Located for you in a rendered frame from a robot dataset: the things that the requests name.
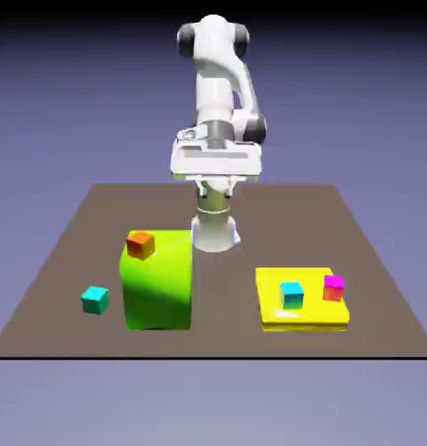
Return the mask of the small teal cube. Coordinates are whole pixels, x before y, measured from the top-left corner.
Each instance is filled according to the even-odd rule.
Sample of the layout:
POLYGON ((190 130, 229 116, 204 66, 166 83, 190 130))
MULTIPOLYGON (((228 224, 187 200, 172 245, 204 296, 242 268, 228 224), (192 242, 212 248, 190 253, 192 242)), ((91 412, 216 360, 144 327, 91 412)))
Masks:
POLYGON ((81 295, 81 301, 85 313, 101 315, 109 307, 108 289, 89 286, 81 295))

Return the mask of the large yellow box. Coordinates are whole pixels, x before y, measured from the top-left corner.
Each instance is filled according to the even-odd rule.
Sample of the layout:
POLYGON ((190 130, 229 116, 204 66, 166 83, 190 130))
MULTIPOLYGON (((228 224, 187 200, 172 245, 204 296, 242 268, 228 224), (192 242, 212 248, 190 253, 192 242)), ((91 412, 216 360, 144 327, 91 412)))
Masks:
POLYGON ((345 282, 328 267, 257 267, 255 285, 265 331, 344 331, 345 282))

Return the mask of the small magenta cube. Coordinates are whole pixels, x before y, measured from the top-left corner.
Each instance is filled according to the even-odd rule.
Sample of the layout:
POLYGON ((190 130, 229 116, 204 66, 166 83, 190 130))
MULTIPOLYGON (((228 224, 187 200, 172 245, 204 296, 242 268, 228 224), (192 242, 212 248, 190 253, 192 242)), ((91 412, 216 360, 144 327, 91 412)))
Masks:
POLYGON ((341 275, 327 274, 323 277, 323 294, 325 301, 339 302, 343 299, 344 278, 341 275))

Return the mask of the small orange cube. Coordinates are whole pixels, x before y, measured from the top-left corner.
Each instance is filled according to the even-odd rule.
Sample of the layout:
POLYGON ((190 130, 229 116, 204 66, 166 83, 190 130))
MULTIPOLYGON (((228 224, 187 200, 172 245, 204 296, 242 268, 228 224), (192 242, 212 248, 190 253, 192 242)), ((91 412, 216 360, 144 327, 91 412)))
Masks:
POLYGON ((145 260, 155 252, 154 235, 146 231, 134 231, 126 239, 126 249, 130 256, 145 260))

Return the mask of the small cyan cube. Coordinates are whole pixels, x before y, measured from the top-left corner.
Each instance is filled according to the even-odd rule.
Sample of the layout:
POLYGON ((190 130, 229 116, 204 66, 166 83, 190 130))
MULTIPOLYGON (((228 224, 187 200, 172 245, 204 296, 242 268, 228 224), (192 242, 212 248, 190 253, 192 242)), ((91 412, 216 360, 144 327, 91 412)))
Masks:
POLYGON ((284 310, 297 310, 303 306, 304 291, 299 281, 281 282, 280 296, 284 310))

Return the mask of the large green box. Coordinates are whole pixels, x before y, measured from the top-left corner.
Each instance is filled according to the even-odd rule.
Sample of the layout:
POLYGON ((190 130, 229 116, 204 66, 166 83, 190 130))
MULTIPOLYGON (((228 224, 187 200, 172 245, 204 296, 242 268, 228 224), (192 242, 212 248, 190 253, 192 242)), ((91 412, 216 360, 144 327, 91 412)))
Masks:
POLYGON ((131 330, 188 330, 192 318, 193 250, 188 230, 131 230, 154 235, 145 260, 119 259, 125 324, 131 330))

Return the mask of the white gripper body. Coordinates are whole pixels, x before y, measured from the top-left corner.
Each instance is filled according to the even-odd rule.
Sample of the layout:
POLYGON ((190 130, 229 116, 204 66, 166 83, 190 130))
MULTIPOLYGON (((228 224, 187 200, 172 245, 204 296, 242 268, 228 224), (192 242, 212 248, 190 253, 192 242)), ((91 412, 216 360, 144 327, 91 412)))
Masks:
POLYGON ((170 171, 177 178, 258 177, 262 172, 261 146, 227 140, 225 148, 213 149, 205 139, 175 139, 170 171))

